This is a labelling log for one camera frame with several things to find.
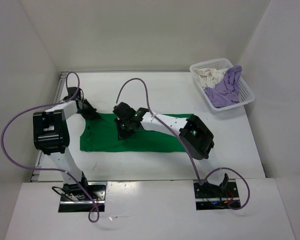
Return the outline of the green t shirt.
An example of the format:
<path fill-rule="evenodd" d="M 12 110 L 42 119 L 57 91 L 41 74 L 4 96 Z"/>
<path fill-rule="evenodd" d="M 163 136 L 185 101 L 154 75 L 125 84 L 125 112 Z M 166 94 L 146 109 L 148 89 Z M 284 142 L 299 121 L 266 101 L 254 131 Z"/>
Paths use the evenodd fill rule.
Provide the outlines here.
<path fill-rule="evenodd" d="M 156 131 L 137 130 L 131 137 L 118 139 L 113 113 L 102 113 L 101 118 L 85 121 L 79 149 L 83 152 L 185 152 L 185 148 L 172 135 Z"/>

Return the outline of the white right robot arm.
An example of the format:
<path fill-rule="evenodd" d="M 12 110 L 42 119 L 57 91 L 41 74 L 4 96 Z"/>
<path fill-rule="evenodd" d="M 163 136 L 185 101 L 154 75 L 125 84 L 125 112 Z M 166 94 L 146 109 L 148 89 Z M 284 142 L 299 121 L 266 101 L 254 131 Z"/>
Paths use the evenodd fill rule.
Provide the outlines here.
<path fill-rule="evenodd" d="M 131 137 L 138 130 L 176 137 L 206 172 L 207 180 L 201 181 L 203 186 L 215 197 L 220 197 L 227 191 L 228 175 L 224 170 L 213 171 L 220 167 L 214 150 L 214 135 L 198 116 L 168 116 L 143 107 L 134 110 L 124 102 L 115 106 L 113 113 L 119 140 Z"/>

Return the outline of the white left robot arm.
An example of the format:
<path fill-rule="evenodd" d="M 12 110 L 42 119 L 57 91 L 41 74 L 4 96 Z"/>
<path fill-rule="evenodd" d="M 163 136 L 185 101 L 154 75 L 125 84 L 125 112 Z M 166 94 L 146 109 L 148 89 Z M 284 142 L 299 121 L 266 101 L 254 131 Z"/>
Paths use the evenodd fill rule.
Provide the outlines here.
<path fill-rule="evenodd" d="M 69 150 L 70 134 L 67 119 L 75 114 L 80 114 L 85 120 L 101 118 L 97 109 L 86 99 L 63 102 L 33 114 L 33 141 L 35 148 L 47 155 L 57 169 L 62 170 L 62 190 L 66 197 L 85 200 L 90 194 L 90 187 Z"/>

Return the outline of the cream t shirt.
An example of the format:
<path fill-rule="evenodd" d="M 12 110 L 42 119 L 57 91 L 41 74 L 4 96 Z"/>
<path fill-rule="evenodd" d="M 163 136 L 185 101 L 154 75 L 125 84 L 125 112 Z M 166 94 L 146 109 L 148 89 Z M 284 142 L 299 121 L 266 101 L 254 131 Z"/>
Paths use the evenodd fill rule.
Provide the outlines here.
<path fill-rule="evenodd" d="M 199 83 L 203 89 L 215 88 L 219 84 L 228 71 L 227 68 L 216 69 L 216 68 L 201 68 L 195 69 L 194 73 L 199 77 Z"/>

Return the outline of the lavender t shirt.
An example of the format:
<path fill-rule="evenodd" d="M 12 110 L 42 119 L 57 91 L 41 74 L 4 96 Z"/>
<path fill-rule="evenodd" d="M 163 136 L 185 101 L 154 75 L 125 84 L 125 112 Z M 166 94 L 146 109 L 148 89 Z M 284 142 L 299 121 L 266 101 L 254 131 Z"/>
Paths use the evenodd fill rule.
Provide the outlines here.
<path fill-rule="evenodd" d="M 215 108 L 221 109 L 240 102 L 238 96 L 241 74 L 242 67 L 235 65 L 226 71 L 223 80 L 216 84 L 214 88 L 206 87 L 204 89 L 206 96 Z"/>

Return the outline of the white plastic basket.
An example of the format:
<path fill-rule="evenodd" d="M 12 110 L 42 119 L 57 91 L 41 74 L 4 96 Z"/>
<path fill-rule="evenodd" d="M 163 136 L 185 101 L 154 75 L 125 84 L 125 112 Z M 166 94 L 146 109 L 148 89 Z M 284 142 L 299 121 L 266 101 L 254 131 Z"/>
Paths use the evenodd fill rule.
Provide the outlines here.
<path fill-rule="evenodd" d="M 219 69 L 225 69 L 225 68 L 229 69 L 232 67 L 233 67 L 233 64 L 226 58 L 217 58 L 217 59 L 212 59 L 212 60 L 208 60 L 208 61 L 203 61 L 203 62 L 195 63 L 189 67 L 189 71 L 191 72 L 191 76 L 192 76 L 195 86 L 198 88 L 199 92 L 201 92 L 201 95 L 206 100 L 209 107 L 215 112 L 226 111 L 226 110 L 230 110 L 233 108 L 247 105 L 255 100 L 255 95 L 252 92 L 252 90 L 250 89 L 250 87 L 248 86 L 248 84 L 245 82 L 243 77 L 241 76 L 238 79 L 239 103 L 236 103 L 236 104 L 233 104 L 230 106 L 226 106 L 226 107 L 222 107 L 222 108 L 216 108 L 213 106 L 213 104 L 209 100 L 208 96 L 204 92 L 204 88 L 201 86 L 199 76 L 195 73 L 195 70 L 204 69 L 204 68 L 214 68 L 214 69 L 219 70 Z"/>

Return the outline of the aluminium table edge rail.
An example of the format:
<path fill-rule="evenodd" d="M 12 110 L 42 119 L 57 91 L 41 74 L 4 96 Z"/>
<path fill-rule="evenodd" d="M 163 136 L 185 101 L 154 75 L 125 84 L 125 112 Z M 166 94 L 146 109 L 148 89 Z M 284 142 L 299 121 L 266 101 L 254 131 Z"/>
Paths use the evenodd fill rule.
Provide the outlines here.
<path fill-rule="evenodd" d="M 63 84 L 66 82 L 68 73 L 62 72 L 54 96 L 53 103 L 47 106 L 45 111 L 37 111 L 33 114 L 33 141 L 35 148 L 39 151 L 33 174 L 39 175 L 43 170 L 41 160 L 51 154 L 63 153 L 66 149 L 65 143 L 70 142 L 67 131 L 64 131 L 66 120 L 60 109 L 54 110 L 62 101 L 60 100 Z"/>

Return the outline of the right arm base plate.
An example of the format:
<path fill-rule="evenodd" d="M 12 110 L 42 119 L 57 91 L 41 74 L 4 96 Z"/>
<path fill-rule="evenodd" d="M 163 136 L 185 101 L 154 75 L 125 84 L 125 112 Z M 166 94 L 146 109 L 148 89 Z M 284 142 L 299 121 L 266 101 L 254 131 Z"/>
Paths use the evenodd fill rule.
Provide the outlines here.
<path fill-rule="evenodd" d="M 197 211 L 226 210 L 228 204 L 233 208 L 241 207 L 239 192 L 235 181 L 229 181 L 223 193 L 214 190 L 208 183 L 193 183 L 195 207 Z"/>

